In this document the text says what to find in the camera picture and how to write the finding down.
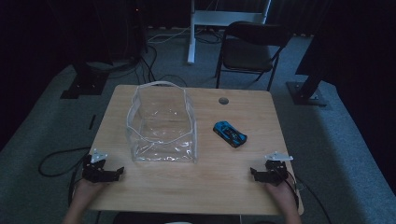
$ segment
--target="blue toy car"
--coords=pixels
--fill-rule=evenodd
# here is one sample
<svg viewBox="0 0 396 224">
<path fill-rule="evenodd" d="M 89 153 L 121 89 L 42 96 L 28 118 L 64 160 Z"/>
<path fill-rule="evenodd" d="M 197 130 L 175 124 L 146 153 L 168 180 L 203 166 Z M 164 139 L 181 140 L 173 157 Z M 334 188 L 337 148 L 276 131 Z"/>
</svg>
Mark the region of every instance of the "blue toy car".
<svg viewBox="0 0 396 224">
<path fill-rule="evenodd" d="M 239 147 L 246 143 L 248 136 L 238 132 L 229 122 L 219 121 L 213 127 L 213 132 L 222 137 L 232 147 Z"/>
</svg>

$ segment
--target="gray carpet floor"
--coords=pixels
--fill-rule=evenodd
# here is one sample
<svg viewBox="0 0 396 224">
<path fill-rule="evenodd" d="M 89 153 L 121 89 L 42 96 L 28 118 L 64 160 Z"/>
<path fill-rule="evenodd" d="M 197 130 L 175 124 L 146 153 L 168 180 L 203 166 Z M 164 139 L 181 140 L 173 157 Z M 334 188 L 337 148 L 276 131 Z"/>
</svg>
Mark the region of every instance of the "gray carpet floor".
<svg viewBox="0 0 396 224">
<path fill-rule="evenodd" d="M 173 34 L 173 30 L 149 33 Z M 200 35 L 206 40 L 212 35 Z M 187 64 L 189 39 L 153 39 L 157 51 L 152 66 L 156 79 L 184 87 L 214 88 L 214 72 L 219 44 L 197 42 L 195 63 Z M 319 90 L 328 103 L 325 107 L 295 105 L 286 82 L 305 81 L 295 70 L 310 38 L 295 36 L 281 54 L 271 89 L 276 112 L 284 134 L 295 174 L 315 192 L 332 223 L 396 223 L 396 199 L 379 172 L 359 130 L 340 101 L 334 86 L 322 82 Z M 144 58 L 154 59 L 148 49 Z M 109 66 L 93 63 L 101 68 Z M 81 95 L 78 99 L 60 99 L 76 73 L 66 67 L 48 85 L 28 118 L 0 153 L 0 223 L 61 223 L 67 210 L 70 173 L 44 177 L 37 167 L 51 152 L 88 147 L 105 114 L 114 88 L 119 84 L 142 84 L 149 81 L 148 70 L 140 63 L 135 70 L 110 74 L 101 95 Z M 224 89 L 265 90 L 268 76 L 253 82 L 254 75 L 224 74 Z M 92 116 L 96 120 L 91 124 Z M 50 159 L 43 169 L 55 174 L 73 165 L 84 151 Z M 304 204 L 303 223 L 327 223 L 313 194 L 301 190 Z M 99 223 L 112 223 L 114 212 L 103 212 Z M 84 223 L 93 223 L 95 211 L 87 212 Z M 243 216 L 244 224 L 261 220 L 282 223 L 281 217 Z"/>
</svg>

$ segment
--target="hand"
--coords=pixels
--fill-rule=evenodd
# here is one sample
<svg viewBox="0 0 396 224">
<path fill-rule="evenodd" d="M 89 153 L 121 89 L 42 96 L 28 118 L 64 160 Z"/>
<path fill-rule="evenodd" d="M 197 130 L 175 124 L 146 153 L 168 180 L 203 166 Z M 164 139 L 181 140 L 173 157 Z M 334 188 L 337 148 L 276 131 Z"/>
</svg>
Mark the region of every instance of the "hand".
<svg viewBox="0 0 396 224">
<path fill-rule="evenodd" d="M 290 185 L 294 187 L 293 179 L 290 175 L 288 179 L 286 179 L 286 181 L 288 181 Z M 282 214 L 285 216 L 287 224 L 302 223 L 300 219 L 300 215 L 298 214 L 298 209 L 294 199 L 293 192 L 291 191 L 287 183 L 282 182 L 277 187 L 265 183 L 264 186 L 276 201 L 277 206 L 282 211 Z"/>
<path fill-rule="evenodd" d="M 92 183 L 84 178 L 78 181 L 63 224 L 80 223 L 88 205 L 107 185 L 108 183 Z"/>
</svg>

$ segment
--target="clear plastic bag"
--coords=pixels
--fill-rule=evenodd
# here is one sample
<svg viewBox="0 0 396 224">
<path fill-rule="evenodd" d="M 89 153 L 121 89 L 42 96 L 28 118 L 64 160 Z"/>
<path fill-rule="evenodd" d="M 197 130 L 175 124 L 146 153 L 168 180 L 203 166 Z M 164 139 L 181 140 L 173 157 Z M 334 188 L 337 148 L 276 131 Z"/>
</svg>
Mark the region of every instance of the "clear plastic bag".
<svg viewBox="0 0 396 224">
<path fill-rule="evenodd" d="M 192 101 L 171 82 L 138 86 L 126 126 L 133 161 L 197 161 Z"/>
</svg>

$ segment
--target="light wood surface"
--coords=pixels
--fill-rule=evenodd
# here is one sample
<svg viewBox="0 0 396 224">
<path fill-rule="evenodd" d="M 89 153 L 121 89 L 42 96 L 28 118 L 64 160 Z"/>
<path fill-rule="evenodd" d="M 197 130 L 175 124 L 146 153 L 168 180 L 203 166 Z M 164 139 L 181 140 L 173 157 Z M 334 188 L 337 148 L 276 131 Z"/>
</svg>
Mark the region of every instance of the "light wood surface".
<svg viewBox="0 0 396 224">
<path fill-rule="evenodd" d="M 198 214 L 279 214 L 262 184 L 249 172 L 264 168 L 264 155 L 288 153 L 272 96 L 267 91 L 187 88 L 197 121 L 198 162 L 132 161 L 125 136 L 126 117 L 136 86 L 118 86 L 92 145 L 108 153 L 105 170 L 125 167 L 92 203 L 94 210 Z M 227 105 L 219 103 L 227 97 Z M 212 129 L 229 121 L 247 135 L 233 148 Z M 300 202 L 300 213 L 304 211 Z"/>
</svg>

